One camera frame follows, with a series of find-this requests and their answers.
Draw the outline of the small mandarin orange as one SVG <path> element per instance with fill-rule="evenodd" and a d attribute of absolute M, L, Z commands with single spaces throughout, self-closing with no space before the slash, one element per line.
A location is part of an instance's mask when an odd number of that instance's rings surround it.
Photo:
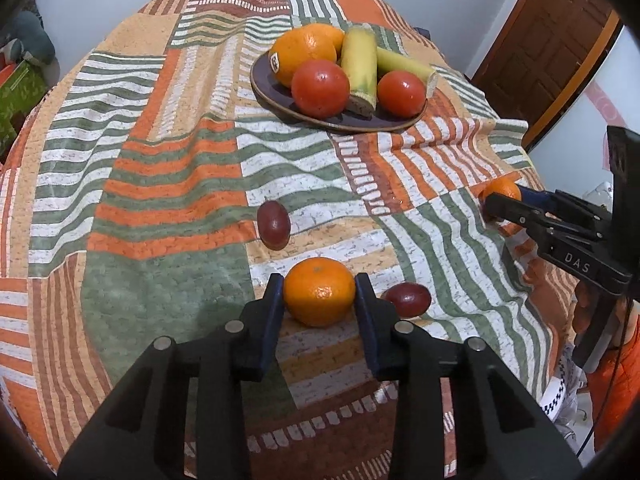
<path fill-rule="evenodd" d="M 512 198 L 512 200 L 522 199 L 522 192 L 520 188 L 508 177 L 500 177 L 489 181 L 484 187 L 484 190 L 480 192 L 480 195 L 478 196 L 480 203 L 484 205 L 488 196 L 491 194 L 503 195 Z"/>

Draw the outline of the yellow green banana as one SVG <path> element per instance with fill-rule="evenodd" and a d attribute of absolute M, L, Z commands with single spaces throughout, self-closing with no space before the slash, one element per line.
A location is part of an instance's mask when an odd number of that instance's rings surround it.
<path fill-rule="evenodd" d="M 367 27 L 352 26 L 343 40 L 341 68 L 350 87 L 347 109 L 362 117 L 371 117 L 378 102 L 377 47 L 374 33 Z"/>
<path fill-rule="evenodd" d="M 405 72 L 413 74 L 425 84 L 426 97 L 427 99 L 431 99 L 438 81 L 438 73 L 434 67 L 383 48 L 376 49 L 376 57 L 378 58 L 378 73 L 380 75 L 393 72 L 394 70 L 404 70 Z"/>

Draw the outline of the dark red plum right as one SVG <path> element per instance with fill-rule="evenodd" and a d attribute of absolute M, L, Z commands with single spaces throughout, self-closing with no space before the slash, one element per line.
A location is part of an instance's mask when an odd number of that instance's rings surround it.
<path fill-rule="evenodd" d="M 409 282 L 390 287 L 382 298 L 395 307 L 400 318 L 420 318 L 432 303 L 432 295 L 425 286 Z"/>

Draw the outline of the dark red plum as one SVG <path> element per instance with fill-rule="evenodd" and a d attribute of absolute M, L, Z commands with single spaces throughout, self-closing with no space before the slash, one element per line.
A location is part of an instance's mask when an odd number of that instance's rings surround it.
<path fill-rule="evenodd" d="M 271 250 L 281 250 L 288 244 L 291 220 L 286 209 L 276 200 L 267 200 L 257 211 L 260 240 Z"/>
<path fill-rule="evenodd" d="M 395 307 L 400 318 L 420 318 L 432 303 L 432 295 L 425 286 L 409 282 L 390 287 L 382 298 Z"/>

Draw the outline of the red tomato right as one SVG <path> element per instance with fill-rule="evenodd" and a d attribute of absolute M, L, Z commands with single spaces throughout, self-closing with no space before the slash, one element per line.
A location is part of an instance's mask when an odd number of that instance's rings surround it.
<path fill-rule="evenodd" d="M 399 118 L 414 117 L 425 105 L 425 84 L 406 70 L 392 70 L 378 82 L 378 102 L 388 114 Z"/>

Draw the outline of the red tomato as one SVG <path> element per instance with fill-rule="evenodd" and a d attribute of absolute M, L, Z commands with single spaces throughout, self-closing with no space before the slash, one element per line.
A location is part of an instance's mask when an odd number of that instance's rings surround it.
<path fill-rule="evenodd" d="M 406 70 L 392 70 L 378 82 L 378 102 L 388 114 L 399 118 L 414 117 L 425 105 L 425 84 Z"/>
<path fill-rule="evenodd" d="M 304 115 L 326 119 L 346 108 L 349 81 L 340 66 L 326 60 L 305 62 L 296 70 L 291 93 L 295 106 Z"/>

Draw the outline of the brown wooden door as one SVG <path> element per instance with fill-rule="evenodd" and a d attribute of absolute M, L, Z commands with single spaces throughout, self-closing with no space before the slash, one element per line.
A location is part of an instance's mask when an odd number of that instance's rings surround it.
<path fill-rule="evenodd" d="M 608 0 L 518 0 L 472 78 L 530 150 L 585 89 L 622 30 Z"/>

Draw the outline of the red tomato left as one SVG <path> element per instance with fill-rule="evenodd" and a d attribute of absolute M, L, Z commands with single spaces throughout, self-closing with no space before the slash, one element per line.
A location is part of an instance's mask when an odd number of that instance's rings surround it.
<path fill-rule="evenodd" d="M 304 115 L 326 119 L 346 108 L 349 81 L 340 66 L 326 60 L 305 62 L 296 70 L 291 93 L 295 106 Z"/>

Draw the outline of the dark red plum left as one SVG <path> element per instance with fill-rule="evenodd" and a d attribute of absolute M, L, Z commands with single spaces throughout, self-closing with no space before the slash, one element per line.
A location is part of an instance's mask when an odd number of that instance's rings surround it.
<path fill-rule="evenodd" d="M 286 209 L 276 200 L 267 200 L 257 211 L 260 240 L 271 250 L 281 250 L 288 244 L 291 220 Z"/>

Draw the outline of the striped patchwork bedspread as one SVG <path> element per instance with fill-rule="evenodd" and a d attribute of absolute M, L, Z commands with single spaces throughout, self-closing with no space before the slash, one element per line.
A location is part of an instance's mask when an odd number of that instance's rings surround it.
<path fill-rule="evenodd" d="M 428 68 L 413 125 L 329 132 L 258 100 L 281 36 L 358 25 Z M 1 401 L 37 464 L 58 468 L 153 339 L 204 336 L 317 258 L 340 285 L 421 285 L 421 327 L 484 338 L 555 417 L 572 281 L 478 202 L 497 178 L 540 187 L 525 131 L 383 0 L 149 1 L 1 166 Z"/>

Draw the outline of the large plain orange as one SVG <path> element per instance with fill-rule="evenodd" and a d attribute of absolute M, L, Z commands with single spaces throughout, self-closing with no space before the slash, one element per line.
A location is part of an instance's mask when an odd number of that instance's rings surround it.
<path fill-rule="evenodd" d="M 345 37 L 345 33 L 333 25 L 326 23 L 311 23 L 303 27 L 305 32 L 315 34 L 316 36 L 323 36 L 331 40 L 336 54 L 340 54 Z"/>

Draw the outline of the dark purple round plate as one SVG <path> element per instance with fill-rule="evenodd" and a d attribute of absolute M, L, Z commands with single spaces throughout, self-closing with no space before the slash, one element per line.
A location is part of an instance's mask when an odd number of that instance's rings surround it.
<path fill-rule="evenodd" d="M 428 103 L 425 84 L 408 72 L 392 70 L 375 81 L 374 88 L 383 91 L 382 102 L 369 110 L 350 91 L 344 70 L 325 60 L 303 62 L 288 88 L 277 81 L 267 53 L 252 66 L 250 84 L 258 101 L 281 118 L 349 133 L 407 129 Z"/>

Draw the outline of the large orange with sticker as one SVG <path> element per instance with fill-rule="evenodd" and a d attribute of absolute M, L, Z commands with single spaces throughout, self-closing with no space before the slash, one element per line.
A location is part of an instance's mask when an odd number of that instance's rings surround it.
<path fill-rule="evenodd" d="M 308 26 L 285 32 L 268 52 L 271 73 L 276 81 L 285 87 L 291 85 L 296 70 L 311 60 L 335 63 L 337 52 L 330 36 L 324 32 L 316 32 Z"/>

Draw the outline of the green storage box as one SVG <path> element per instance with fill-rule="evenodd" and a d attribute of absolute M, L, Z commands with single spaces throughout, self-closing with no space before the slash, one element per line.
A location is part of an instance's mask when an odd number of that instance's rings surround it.
<path fill-rule="evenodd" d="M 11 148 L 27 116 L 48 91 L 41 70 L 23 61 L 1 71 L 1 157 Z"/>

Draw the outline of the grey plush toy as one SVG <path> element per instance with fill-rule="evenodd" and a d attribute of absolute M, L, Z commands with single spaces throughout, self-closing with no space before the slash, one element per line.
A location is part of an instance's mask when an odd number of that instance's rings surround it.
<path fill-rule="evenodd" d="M 18 12 L 1 31 L 2 55 L 7 63 L 27 61 L 44 67 L 55 58 L 55 48 L 40 19 L 29 10 Z"/>

